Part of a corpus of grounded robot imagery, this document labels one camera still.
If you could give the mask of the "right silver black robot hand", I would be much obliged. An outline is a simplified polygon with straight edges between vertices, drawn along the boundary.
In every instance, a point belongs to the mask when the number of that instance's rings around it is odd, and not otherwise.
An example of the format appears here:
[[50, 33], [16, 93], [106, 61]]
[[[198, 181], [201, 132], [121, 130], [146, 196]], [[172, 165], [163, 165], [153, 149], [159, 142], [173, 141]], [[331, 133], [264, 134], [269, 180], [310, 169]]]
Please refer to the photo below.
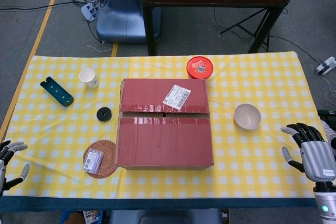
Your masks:
[[301, 163], [291, 157], [286, 147], [282, 148], [283, 157], [290, 166], [305, 173], [307, 178], [315, 183], [335, 180], [335, 158], [332, 148], [315, 127], [296, 123], [281, 127], [280, 130], [289, 134], [299, 147]]

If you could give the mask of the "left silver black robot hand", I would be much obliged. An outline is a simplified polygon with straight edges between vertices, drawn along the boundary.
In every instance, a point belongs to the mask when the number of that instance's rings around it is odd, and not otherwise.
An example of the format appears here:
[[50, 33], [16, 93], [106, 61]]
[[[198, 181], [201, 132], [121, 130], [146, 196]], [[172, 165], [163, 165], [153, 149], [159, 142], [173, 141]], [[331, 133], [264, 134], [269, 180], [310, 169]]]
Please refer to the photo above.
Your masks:
[[17, 178], [10, 181], [7, 181], [6, 169], [14, 154], [27, 148], [28, 145], [23, 141], [14, 143], [11, 143], [10, 141], [4, 141], [1, 143], [1, 196], [3, 196], [5, 191], [10, 190], [12, 187], [22, 183], [26, 179], [30, 169], [29, 164], [24, 165], [21, 174]]

